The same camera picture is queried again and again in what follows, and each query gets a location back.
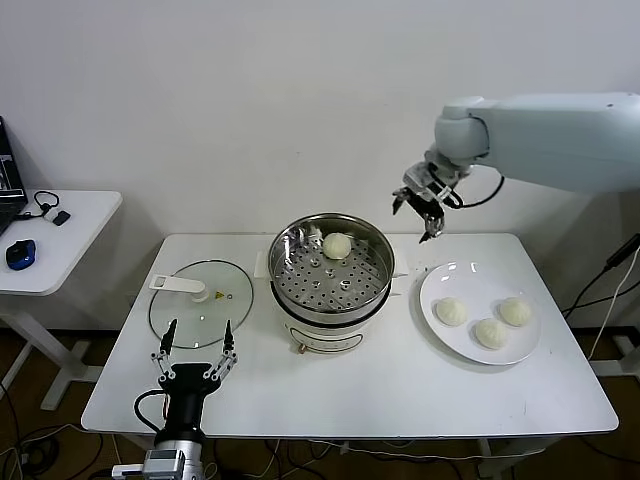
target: glass lid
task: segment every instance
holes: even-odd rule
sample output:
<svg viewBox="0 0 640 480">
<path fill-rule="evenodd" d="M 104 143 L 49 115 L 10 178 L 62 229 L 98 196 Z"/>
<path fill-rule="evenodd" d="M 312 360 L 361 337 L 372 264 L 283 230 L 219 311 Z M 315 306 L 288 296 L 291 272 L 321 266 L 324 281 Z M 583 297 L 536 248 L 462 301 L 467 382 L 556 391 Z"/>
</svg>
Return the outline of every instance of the glass lid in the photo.
<svg viewBox="0 0 640 480">
<path fill-rule="evenodd" d="M 173 346 L 200 348 L 222 340 L 227 321 L 235 330 L 244 321 L 253 303 L 249 276 L 237 265 L 223 260 L 192 263 L 178 270 L 174 277 L 199 280 L 209 296 L 194 301 L 185 292 L 158 290 L 149 306 L 149 324 L 160 339 L 176 318 L 178 326 Z"/>
</svg>

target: lid handle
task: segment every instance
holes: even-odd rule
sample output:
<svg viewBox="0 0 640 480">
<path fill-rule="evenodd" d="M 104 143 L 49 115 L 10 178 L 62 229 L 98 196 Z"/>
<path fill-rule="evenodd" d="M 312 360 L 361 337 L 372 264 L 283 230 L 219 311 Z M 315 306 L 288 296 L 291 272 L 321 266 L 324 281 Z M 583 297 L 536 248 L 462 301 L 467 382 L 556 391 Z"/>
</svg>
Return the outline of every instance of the lid handle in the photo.
<svg viewBox="0 0 640 480">
<path fill-rule="evenodd" d="M 209 298 L 209 290 L 200 280 L 190 280 L 171 275 L 154 275 L 151 277 L 149 288 L 151 290 L 189 293 L 191 294 L 191 300 L 196 303 L 204 302 Z"/>
</svg>

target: table leg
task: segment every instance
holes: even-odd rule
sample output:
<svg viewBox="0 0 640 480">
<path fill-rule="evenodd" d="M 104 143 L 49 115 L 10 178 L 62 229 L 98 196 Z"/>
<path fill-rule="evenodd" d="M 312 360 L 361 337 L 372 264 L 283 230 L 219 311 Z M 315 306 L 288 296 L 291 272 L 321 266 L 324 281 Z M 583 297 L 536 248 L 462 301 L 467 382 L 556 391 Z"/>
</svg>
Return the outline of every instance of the table leg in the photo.
<svg viewBox="0 0 640 480">
<path fill-rule="evenodd" d="M 640 380 L 640 347 L 635 348 L 628 337 L 614 336 L 613 341 L 624 355 L 620 360 L 589 362 L 598 377 L 636 377 Z"/>
<path fill-rule="evenodd" d="M 11 368 L 9 368 L 9 371 L 6 373 L 6 375 L 2 379 L 2 385 L 6 390 L 9 390 L 9 386 L 11 385 L 13 380 L 16 378 L 16 375 L 18 375 L 20 368 L 22 368 L 22 365 L 24 364 L 24 362 L 27 360 L 27 357 L 31 353 L 32 347 L 33 345 L 31 345 L 31 342 L 27 342 L 25 346 L 22 347 L 22 350 L 20 350 L 20 353 L 11 364 Z M 2 400 L 2 397 L 4 397 L 4 390 L 0 389 L 0 400 Z"/>
<path fill-rule="evenodd" d="M 496 457 L 506 456 L 508 458 L 487 458 L 478 465 L 480 478 L 499 479 L 503 471 L 524 460 L 526 455 L 533 455 L 539 450 L 544 450 L 560 440 L 560 438 L 562 437 L 518 438 L 512 440 L 509 445 L 494 454 Z M 483 455 L 491 452 L 489 443 L 484 439 L 480 440 L 480 449 Z"/>
<path fill-rule="evenodd" d="M 40 405 L 41 409 L 55 410 L 58 408 L 60 400 L 71 382 L 95 383 L 98 381 L 102 367 L 87 366 L 81 360 L 89 347 L 89 342 L 76 342 L 73 349 L 69 351 L 26 312 L 3 314 L 2 319 L 12 330 L 19 333 L 29 344 L 36 347 L 60 367 L 60 372 Z"/>
</svg>

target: blue computer mouse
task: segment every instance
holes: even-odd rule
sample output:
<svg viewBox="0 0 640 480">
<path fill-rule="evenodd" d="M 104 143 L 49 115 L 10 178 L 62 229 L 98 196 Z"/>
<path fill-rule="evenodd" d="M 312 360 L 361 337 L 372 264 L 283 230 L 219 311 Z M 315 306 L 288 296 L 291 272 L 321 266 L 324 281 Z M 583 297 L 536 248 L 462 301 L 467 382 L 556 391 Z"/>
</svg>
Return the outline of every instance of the blue computer mouse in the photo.
<svg viewBox="0 0 640 480">
<path fill-rule="evenodd" d="M 18 240 L 7 248 L 6 259 L 11 270 L 24 270 L 36 261 L 36 242 Z"/>
</svg>

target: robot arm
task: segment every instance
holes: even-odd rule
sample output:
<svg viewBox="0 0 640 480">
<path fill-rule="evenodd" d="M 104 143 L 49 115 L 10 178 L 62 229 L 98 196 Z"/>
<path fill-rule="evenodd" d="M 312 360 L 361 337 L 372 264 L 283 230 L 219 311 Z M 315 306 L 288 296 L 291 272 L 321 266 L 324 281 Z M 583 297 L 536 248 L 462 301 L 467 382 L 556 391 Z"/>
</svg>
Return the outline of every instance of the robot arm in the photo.
<svg viewBox="0 0 640 480">
<path fill-rule="evenodd" d="M 215 364 L 172 365 L 169 355 L 176 326 L 177 320 L 173 320 L 162 337 L 160 351 L 151 354 L 151 360 L 160 371 L 158 384 L 170 398 L 165 425 L 157 432 L 155 448 L 147 451 L 144 463 L 115 465 L 111 471 L 114 480 L 126 480 L 131 476 L 142 476 L 145 480 L 204 480 L 200 462 L 205 439 L 200 429 L 204 400 L 220 388 L 238 362 L 238 356 L 234 352 L 231 322 L 228 321 L 222 355 Z"/>
<path fill-rule="evenodd" d="M 465 208 L 455 187 L 475 164 L 563 190 L 638 188 L 640 96 L 523 95 L 449 103 L 436 120 L 434 145 L 405 172 L 406 187 L 394 192 L 394 213 L 408 201 L 425 221 L 421 241 L 438 236 L 444 227 L 441 206 Z"/>
</svg>

